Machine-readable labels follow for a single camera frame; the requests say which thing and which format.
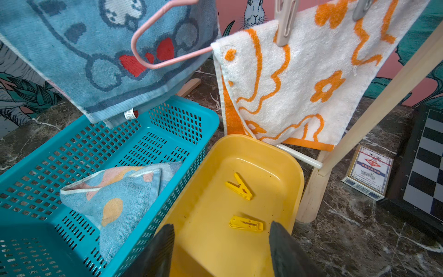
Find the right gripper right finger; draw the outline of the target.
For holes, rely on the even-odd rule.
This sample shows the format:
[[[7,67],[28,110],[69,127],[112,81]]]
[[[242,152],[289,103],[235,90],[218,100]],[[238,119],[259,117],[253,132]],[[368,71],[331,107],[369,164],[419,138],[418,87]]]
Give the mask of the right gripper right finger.
[[[276,277],[325,277],[299,243],[278,222],[271,223],[269,245],[274,276]]]

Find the dark blue towel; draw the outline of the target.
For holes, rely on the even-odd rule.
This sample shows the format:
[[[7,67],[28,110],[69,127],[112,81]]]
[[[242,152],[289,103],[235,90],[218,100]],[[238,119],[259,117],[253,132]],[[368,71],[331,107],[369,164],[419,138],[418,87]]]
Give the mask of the dark blue towel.
[[[113,128],[175,95],[208,59],[161,69],[137,61],[130,41],[164,1],[2,1],[1,45],[23,63],[10,75],[49,83],[93,123]]]

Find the blue dotted towel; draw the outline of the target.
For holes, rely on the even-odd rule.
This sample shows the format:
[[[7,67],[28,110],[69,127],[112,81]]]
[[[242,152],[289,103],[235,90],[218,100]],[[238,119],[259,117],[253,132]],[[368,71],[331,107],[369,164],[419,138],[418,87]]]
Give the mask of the blue dotted towel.
[[[169,162],[102,170],[63,187],[60,199],[100,230],[99,251],[109,263],[181,165]]]

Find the yellow clothespin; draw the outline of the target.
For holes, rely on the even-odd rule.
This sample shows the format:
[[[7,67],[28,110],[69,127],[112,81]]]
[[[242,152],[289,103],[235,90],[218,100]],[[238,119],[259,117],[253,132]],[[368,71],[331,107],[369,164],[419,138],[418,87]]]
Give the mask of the yellow clothespin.
[[[234,178],[237,181],[236,184],[232,182],[225,182],[225,186],[231,189],[236,194],[242,196],[244,199],[251,201],[253,198],[253,194],[247,186],[246,182],[243,180],[239,173],[234,173]]]
[[[264,224],[261,221],[233,216],[229,223],[229,227],[236,230],[244,230],[248,232],[261,233],[264,231]]]

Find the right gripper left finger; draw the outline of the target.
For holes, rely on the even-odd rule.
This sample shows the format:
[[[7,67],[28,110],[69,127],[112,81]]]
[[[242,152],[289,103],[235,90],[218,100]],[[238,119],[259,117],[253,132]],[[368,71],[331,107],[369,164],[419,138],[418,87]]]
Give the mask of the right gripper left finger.
[[[174,226],[164,225],[122,277],[169,277],[174,242]]]

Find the pink hanger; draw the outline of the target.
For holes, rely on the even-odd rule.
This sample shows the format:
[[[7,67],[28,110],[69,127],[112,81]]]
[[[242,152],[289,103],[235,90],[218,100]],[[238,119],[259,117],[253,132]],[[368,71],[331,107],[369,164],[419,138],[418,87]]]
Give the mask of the pink hanger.
[[[166,38],[160,41],[157,47],[156,55],[146,52],[142,57],[137,50],[137,42],[141,36],[148,31],[161,17],[163,17],[169,10],[181,6],[196,5],[199,1],[168,1],[163,5],[153,16],[151,16],[140,28],[136,30],[131,38],[130,47],[133,56],[140,65],[147,69],[161,69],[179,62],[187,61],[192,58],[208,54],[212,52],[212,47],[208,46],[200,50],[191,52],[189,54],[175,56],[175,46],[171,38]]]

